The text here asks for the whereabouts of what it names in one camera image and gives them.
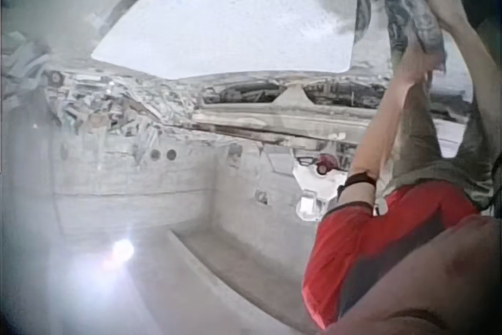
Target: red shirt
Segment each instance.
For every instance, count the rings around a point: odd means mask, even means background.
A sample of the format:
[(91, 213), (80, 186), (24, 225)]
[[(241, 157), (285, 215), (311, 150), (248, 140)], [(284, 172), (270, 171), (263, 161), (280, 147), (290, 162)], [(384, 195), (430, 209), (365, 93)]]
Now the red shirt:
[[(378, 261), (386, 250), (405, 242), (408, 235), (417, 233), (432, 217), (438, 217), (442, 229), (447, 229), (464, 217), (478, 213), (461, 189), (445, 181), (405, 186), (394, 191), (386, 201), (388, 212), (383, 216), (373, 217), (368, 211), (369, 205), (355, 203), (331, 213), (318, 226), (302, 296), (311, 317), (322, 329), (337, 321), (340, 293), (344, 284), (347, 285), (347, 276), (357, 270), (355, 266), (361, 260)], [(429, 231), (434, 234), (429, 234), (424, 242), (442, 229)], [(388, 264), (388, 254), (384, 259)], [(350, 288), (345, 286), (344, 295), (347, 291)]]

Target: black wristband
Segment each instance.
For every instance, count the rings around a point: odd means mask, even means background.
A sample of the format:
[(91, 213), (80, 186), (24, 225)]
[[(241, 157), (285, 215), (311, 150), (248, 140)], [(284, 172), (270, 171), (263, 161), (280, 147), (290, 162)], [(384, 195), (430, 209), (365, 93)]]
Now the black wristband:
[(342, 192), (344, 192), (346, 188), (352, 186), (353, 184), (360, 184), (360, 183), (371, 184), (374, 187), (377, 186), (377, 181), (374, 180), (372, 177), (368, 176), (368, 173), (364, 172), (364, 173), (354, 174), (353, 176), (347, 178), (344, 185), (338, 187), (338, 198), (340, 198), (340, 195), (342, 195)]

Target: rubble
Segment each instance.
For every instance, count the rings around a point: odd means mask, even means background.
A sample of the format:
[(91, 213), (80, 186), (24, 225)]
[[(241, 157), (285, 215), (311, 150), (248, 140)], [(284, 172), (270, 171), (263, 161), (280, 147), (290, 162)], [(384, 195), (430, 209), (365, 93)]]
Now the rubble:
[(42, 83), (49, 61), (49, 48), (28, 41), (21, 33), (2, 36), (2, 104), (3, 111), (19, 107), (27, 93)]

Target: hand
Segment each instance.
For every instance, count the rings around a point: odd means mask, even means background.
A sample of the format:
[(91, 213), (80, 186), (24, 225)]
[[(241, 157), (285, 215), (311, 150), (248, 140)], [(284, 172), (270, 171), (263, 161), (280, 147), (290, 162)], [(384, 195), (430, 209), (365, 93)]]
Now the hand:
[(441, 26), (453, 33), (458, 26), (468, 24), (467, 16), (460, 0), (427, 0)]
[(426, 54), (417, 42), (410, 39), (408, 49), (395, 70), (394, 80), (401, 86), (404, 84), (411, 87), (422, 82), (425, 75), (441, 63), (440, 54)]

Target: red object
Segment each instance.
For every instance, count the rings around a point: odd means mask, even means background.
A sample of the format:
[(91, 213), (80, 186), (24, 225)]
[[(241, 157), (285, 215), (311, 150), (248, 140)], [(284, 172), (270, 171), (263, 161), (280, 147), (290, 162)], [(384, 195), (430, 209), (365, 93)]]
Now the red object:
[(322, 153), (319, 155), (317, 165), (317, 173), (322, 176), (326, 175), (333, 169), (338, 169), (338, 160), (333, 155), (328, 155), (327, 153)]
[(438, 212), (445, 228), (477, 213), (462, 190), (444, 181), (400, 188), (387, 197), (387, 206), (380, 217), (373, 217), (363, 204), (348, 206), (318, 226), (302, 296), (322, 329), (338, 318), (341, 287), (360, 256), (378, 256)]

